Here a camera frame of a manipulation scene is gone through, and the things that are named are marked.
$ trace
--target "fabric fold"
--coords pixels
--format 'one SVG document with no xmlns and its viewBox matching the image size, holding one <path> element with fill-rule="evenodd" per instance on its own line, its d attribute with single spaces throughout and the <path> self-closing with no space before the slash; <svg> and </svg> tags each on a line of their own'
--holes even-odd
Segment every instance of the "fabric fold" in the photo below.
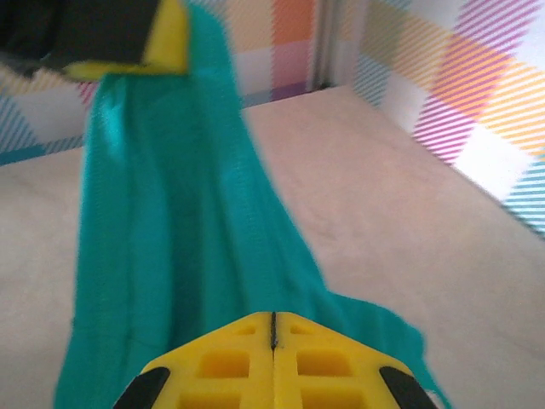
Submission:
<svg viewBox="0 0 545 409">
<path fill-rule="evenodd" d="M 108 76 L 97 91 L 55 407 L 111 407 L 149 360 L 257 311 L 390 354 L 445 399 L 418 330 L 327 290 L 250 139 L 223 29 L 189 12 L 188 76 Z"/>
</svg>

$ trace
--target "beige carpet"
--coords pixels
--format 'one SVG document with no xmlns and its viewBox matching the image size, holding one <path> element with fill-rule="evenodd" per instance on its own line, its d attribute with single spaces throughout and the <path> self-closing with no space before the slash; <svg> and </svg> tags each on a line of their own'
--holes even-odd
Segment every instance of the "beige carpet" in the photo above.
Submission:
<svg viewBox="0 0 545 409">
<path fill-rule="evenodd" d="M 401 313 L 460 408 L 545 407 L 545 241 L 348 89 L 247 112 L 333 290 Z M 0 168 L 0 407 L 50 406 L 81 151 Z"/>
</svg>

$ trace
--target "black rubber pad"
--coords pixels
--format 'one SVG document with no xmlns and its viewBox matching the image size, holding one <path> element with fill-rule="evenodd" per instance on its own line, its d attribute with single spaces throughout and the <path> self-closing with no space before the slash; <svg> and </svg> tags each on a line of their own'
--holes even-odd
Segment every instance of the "black rubber pad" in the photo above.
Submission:
<svg viewBox="0 0 545 409">
<path fill-rule="evenodd" d="M 140 63 L 157 7 L 158 0 L 68 0 L 49 58 Z"/>
<path fill-rule="evenodd" d="M 142 373 L 130 383 L 113 409 L 152 409 L 169 375 L 169 369 L 163 367 Z"/>
<path fill-rule="evenodd" d="M 426 391 L 411 375 L 391 366 L 382 367 L 380 373 L 398 402 L 399 409 L 437 409 Z"/>
</svg>

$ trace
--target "striped pattern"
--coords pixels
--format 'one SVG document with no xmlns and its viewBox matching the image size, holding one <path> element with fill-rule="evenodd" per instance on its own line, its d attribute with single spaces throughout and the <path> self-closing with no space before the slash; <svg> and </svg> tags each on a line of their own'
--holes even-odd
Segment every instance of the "striped pattern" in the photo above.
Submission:
<svg viewBox="0 0 545 409">
<path fill-rule="evenodd" d="M 531 30 L 545 25 L 545 0 L 467 0 L 441 15 L 451 31 L 423 3 L 369 0 L 355 91 L 406 129 L 407 104 L 427 91 L 415 140 L 545 236 L 545 70 L 515 59 L 521 44 L 545 53 Z"/>
<path fill-rule="evenodd" d="M 525 173 L 503 205 L 545 234 L 545 155 Z"/>
<path fill-rule="evenodd" d="M 239 63 L 242 61 L 238 71 L 243 73 L 243 89 L 244 86 L 250 88 L 247 92 L 251 95 L 244 97 L 246 103 L 253 105 L 306 91 L 306 84 L 311 81 L 309 68 L 312 65 L 318 0 L 187 1 L 207 9 L 224 21 L 224 27 L 229 30 L 228 35 L 232 39 L 235 53 L 248 54 L 247 52 L 251 51 L 261 56 L 269 55 L 257 62 L 234 58 Z M 274 62 L 270 57 L 272 55 L 275 55 Z M 59 93 L 53 91 L 47 98 L 36 95 L 36 100 L 32 99 L 34 93 L 57 87 L 64 87 L 64 91 L 66 87 L 69 87 L 71 93 L 75 90 L 79 101 L 87 111 L 93 103 L 97 84 L 68 83 L 57 74 L 45 70 L 37 72 L 35 78 L 29 81 L 0 66 L 0 164 L 81 146 L 82 136 L 41 144 L 40 140 L 50 141 L 51 138 L 56 137 L 56 128 L 51 125 L 57 124 L 59 119 L 53 115 L 51 120 L 45 121 L 47 124 L 41 130 L 38 123 L 33 134 L 27 124 L 28 121 L 25 121 L 14 101 L 9 99 L 13 95 L 29 94 L 26 101 L 30 102 L 29 106 L 34 109 L 34 113 L 35 106 L 39 106 L 38 98 L 50 101 L 49 97 L 54 99 L 58 95 L 59 100 L 54 101 L 55 104 L 53 104 L 56 107 L 63 107 L 63 104 L 73 104 L 77 101 L 77 99 L 74 101 L 66 97 L 66 92 L 61 91 Z M 79 132 L 77 124 L 72 125 L 75 131 L 64 135 L 74 135 Z"/>
<path fill-rule="evenodd" d="M 9 95 L 0 94 L 0 153 L 35 145 L 30 125 Z"/>
<path fill-rule="evenodd" d="M 411 0 L 382 0 L 384 3 L 389 4 L 396 9 L 407 10 L 409 9 Z"/>
<path fill-rule="evenodd" d="M 393 70 L 424 89 L 431 89 L 450 32 L 408 14 L 399 40 Z"/>
<path fill-rule="evenodd" d="M 538 0 L 470 0 L 454 31 L 498 53 L 511 54 L 539 8 Z"/>
<path fill-rule="evenodd" d="M 390 70 L 386 66 L 366 55 L 360 55 L 354 90 L 373 107 L 379 107 L 386 92 L 389 76 Z"/>
<path fill-rule="evenodd" d="M 345 0 L 341 4 L 341 40 L 353 40 L 353 22 L 356 16 L 356 0 Z"/>
<path fill-rule="evenodd" d="M 46 154 L 57 153 L 81 147 L 83 145 L 83 135 L 74 136 L 72 138 L 61 139 L 60 141 L 52 141 L 43 145 Z"/>
<path fill-rule="evenodd" d="M 545 150 L 545 72 L 514 62 L 480 122 L 529 154 Z"/>
<path fill-rule="evenodd" d="M 67 82 L 55 72 L 39 70 L 30 80 L 14 74 L 4 66 L 0 66 L 0 83 L 10 95 L 23 95 L 44 91 L 66 85 Z"/>
<path fill-rule="evenodd" d="M 90 109 L 97 88 L 98 83 L 80 83 L 77 85 L 77 91 L 83 105 L 85 106 L 85 111 Z"/>
<path fill-rule="evenodd" d="M 475 121 L 434 97 L 420 113 L 414 138 L 447 164 L 453 164 L 465 145 Z"/>
<path fill-rule="evenodd" d="M 385 66 L 391 66 L 407 13 L 378 0 L 371 0 L 365 17 L 365 35 L 360 51 Z"/>
<path fill-rule="evenodd" d="M 458 112 L 477 119 L 509 61 L 508 55 L 454 35 L 447 46 L 432 94 Z"/>
</svg>

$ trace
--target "checkered wall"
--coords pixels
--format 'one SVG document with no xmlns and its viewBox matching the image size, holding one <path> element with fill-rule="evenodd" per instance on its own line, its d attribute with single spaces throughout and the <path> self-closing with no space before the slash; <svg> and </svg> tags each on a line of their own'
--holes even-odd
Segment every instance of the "checkered wall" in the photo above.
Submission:
<svg viewBox="0 0 545 409">
<path fill-rule="evenodd" d="M 355 91 L 545 236 L 545 1 L 366 3 Z"/>
<path fill-rule="evenodd" d="M 318 0 L 186 0 L 226 24 L 246 106 L 309 90 Z M 0 165 L 81 147 L 96 84 L 0 66 Z"/>
</svg>

